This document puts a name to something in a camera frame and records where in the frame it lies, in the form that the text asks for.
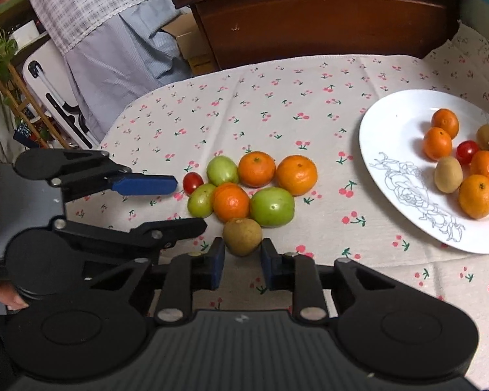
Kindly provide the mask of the person's left hand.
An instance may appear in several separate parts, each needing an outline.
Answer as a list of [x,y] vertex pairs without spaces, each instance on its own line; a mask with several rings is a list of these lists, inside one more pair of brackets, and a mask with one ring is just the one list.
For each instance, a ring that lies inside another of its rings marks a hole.
[[10,282],[0,282],[0,303],[10,310],[22,310],[29,305],[22,300]]

